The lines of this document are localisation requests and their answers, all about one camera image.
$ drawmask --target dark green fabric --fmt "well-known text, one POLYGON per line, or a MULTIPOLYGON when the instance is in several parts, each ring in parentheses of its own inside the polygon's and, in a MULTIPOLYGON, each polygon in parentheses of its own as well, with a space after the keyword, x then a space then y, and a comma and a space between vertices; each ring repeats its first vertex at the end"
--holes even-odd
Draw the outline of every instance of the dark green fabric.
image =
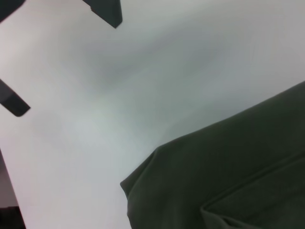
POLYGON ((121 183, 132 229, 304 229, 305 83, 157 148, 121 183))

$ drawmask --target dark green jacket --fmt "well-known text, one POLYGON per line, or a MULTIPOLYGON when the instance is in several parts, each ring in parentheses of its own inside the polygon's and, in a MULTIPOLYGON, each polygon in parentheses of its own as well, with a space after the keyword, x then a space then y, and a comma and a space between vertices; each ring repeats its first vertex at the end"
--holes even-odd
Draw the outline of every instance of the dark green jacket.
POLYGON ((305 229, 305 83, 157 148, 121 187, 132 229, 305 229))

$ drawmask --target cloth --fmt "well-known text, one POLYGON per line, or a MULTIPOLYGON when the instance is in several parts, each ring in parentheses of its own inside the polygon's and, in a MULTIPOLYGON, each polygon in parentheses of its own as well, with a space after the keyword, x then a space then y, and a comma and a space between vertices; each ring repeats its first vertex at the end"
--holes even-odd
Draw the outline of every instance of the cloth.
POLYGON ((132 229, 304 229, 305 83, 157 148, 121 187, 132 229))

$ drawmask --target black object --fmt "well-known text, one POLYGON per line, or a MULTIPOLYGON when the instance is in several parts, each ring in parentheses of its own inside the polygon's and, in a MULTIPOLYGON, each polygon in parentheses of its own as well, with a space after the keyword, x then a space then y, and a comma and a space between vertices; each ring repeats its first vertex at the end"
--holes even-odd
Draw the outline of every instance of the black object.
POLYGON ((92 12, 117 28, 123 21, 120 0, 83 0, 91 6, 92 12))
POLYGON ((2 80, 0 80, 0 104, 17 117, 23 116, 30 109, 29 105, 2 80))
POLYGON ((0 0, 0 22, 18 9, 25 0, 0 0))
POLYGON ((157 148, 121 183, 132 229, 304 229, 305 82, 157 148))
POLYGON ((0 208, 1 229, 26 229, 19 207, 0 208))

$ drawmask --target white surface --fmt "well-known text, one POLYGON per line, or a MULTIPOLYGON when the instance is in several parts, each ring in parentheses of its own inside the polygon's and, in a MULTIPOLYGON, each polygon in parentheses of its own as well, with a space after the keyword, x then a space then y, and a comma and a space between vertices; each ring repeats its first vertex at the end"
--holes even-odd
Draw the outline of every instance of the white surface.
POLYGON ((27 229, 127 229, 119 182, 158 145, 305 79, 303 0, 122 0, 114 30, 80 0, 30 0, 0 25, 0 109, 27 229))

